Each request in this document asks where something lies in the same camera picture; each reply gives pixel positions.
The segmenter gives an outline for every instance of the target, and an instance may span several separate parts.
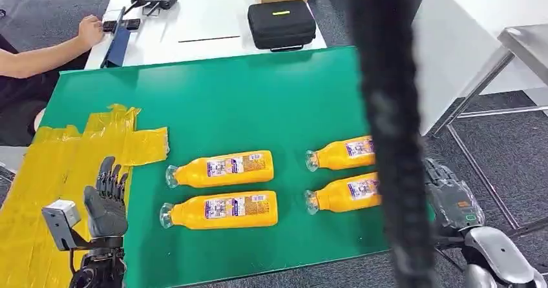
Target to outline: robot finger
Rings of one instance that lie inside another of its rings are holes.
[[[128,174],[125,173],[121,176],[120,182],[118,184],[118,198],[123,200],[123,195],[125,191],[125,182],[127,181]]]
[[[108,180],[112,165],[114,164],[114,157],[106,157],[101,163],[99,168],[99,173],[97,175],[97,180],[95,182],[95,188],[99,191],[100,194],[105,194],[106,190],[106,181]]]
[[[116,188],[114,188],[114,192],[112,193],[112,197],[116,201],[119,201],[122,198],[121,197],[121,187],[120,187],[120,185],[116,185]]]
[[[111,197],[114,194],[114,190],[116,189],[116,183],[118,180],[118,174],[120,173],[121,165],[117,164],[114,167],[114,170],[112,170],[112,174],[109,177],[109,181],[107,183],[107,196]]]

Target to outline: green tabletop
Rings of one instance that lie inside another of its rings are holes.
[[[263,54],[62,74],[42,125],[84,129],[113,103],[142,108],[137,129],[167,126],[164,162],[134,168],[125,238],[127,285],[170,287],[345,259],[388,249],[380,207],[306,212],[303,192],[372,167],[310,172],[308,149],[367,134],[355,48]],[[192,159],[270,150],[275,177],[194,189],[165,184],[165,168]],[[274,190],[279,222],[253,229],[164,229],[164,202],[247,190]]]

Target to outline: metal table leg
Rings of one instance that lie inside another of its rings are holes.
[[[451,115],[445,118],[442,124],[434,131],[434,136],[437,136],[441,129],[443,129],[446,125],[450,125],[455,118],[465,111],[470,103],[472,103],[472,99],[478,96],[487,86],[489,86],[491,81],[493,81],[493,79],[495,79],[495,77],[514,59],[515,56],[512,52],[509,52],[506,48],[504,48],[504,50],[505,52],[501,55],[493,69],[482,77],[478,85],[465,97],[464,101],[462,101],[459,106],[453,110]]]
[[[515,58],[515,55],[507,50],[504,47],[501,47],[499,50],[497,50],[497,53],[495,53],[495,58],[493,59],[493,62],[496,64],[493,66],[493,68],[481,76],[480,82],[478,85],[472,89],[470,94],[468,94],[465,99],[459,104],[459,106],[449,115],[447,116],[443,121],[442,124],[434,131],[434,136],[438,134],[438,132],[443,129],[447,128],[455,142],[457,143],[458,147],[461,149],[461,151],[464,153],[466,160],[470,163],[472,168],[474,169],[474,172],[479,176],[479,180],[483,184],[483,186],[487,189],[489,194],[491,195],[491,198],[495,201],[496,205],[502,212],[504,218],[508,221],[508,223],[511,226],[511,231],[508,232],[509,237],[520,237],[524,236],[526,234],[539,231],[541,229],[544,229],[548,227],[548,217],[536,220],[534,222],[530,222],[526,225],[520,226],[520,224],[517,222],[516,218],[512,215],[510,210],[506,207],[506,204],[502,201],[498,193],[496,192],[496,189],[492,185],[492,183],[489,181],[489,179],[486,177],[486,175],[483,173],[481,167],[478,165],[478,162],[474,159],[458,133],[455,131],[455,128],[452,126],[452,122],[455,119],[460,118],[475,118],[475,117],[482,117],[482,116],[493,116],[493,115],[502,115],[502,114],[515,114],[519,112],[534,112],[534,111],[541,111],[541,110],[548,110],[548,106],[535,106],[535,107],[520,107],[520,108],[506,108],[501,110],[487,110],[487,111],[481,111],[481,112],[464,112],[466,108],[470,105],[472,100],[478,96],[490,83],[495,79],[495,77]]]
[[[459,146],[459,148],[464,153],[466,160],[468,160],[470,165],[472,165],[474,172],[476,172],[476,174],[479,176],[479,180],[481,180],[482,184],[485,186],[485,188],[491,195],[491,198],[493,198],[493,200],[495,201],[500,211],[502,211],[504,218],[506,218],[508,223],[510,223],[510,226],[512,227],[512,229],[519,228],[520,225],[518,224],[518,222],[516,221],[512,213],[510,213],[510,211],[506,207],[506,204],[504,204],[504,202],[502,201],[502,199],[496,192],[495,187],[493,187],[489,179],[487,179],[487,176],[481,170],[480,166],[478,165],[478,162],[476,162],[476,160],[474,159],[474,157],[472,156],[468,148],[466,148],[466,145],[464,144],[462,139],[459,137],[459,134],[457,134],[457,132],[455,131],[452,125],[447,125],[447,129],[449,130],[449,133],[451,133],[451,136],[457,142],[457,145]]]

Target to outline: black zippered case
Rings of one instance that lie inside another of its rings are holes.
[[[301,49],[316,37],[316,22],[304,1],[251,5],[248,21],[259,49]]]

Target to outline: orange juice bottle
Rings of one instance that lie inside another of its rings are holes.
[[[319,209],[346,212],[381,204],[377,192],[377,173],[335,180],[325,188],[304,193],[308,212],[314,215]]]
[[[274,178],[272,154],[268,150],[198,158],[182,167],[168,166],[165,180],[171,188],[189,185],[207,188],[239,183],[258,183]]]
[[[276,192],[251,191],[195,196],[184,203],[164,203],[162,227],[184,225],[189,229],[268,227],[278,223]]]
[[[321,150],[306,152],[306,166],[312,172],[319,167],[341,170],[374,163],[375,153],[371,136],[334,141]]]

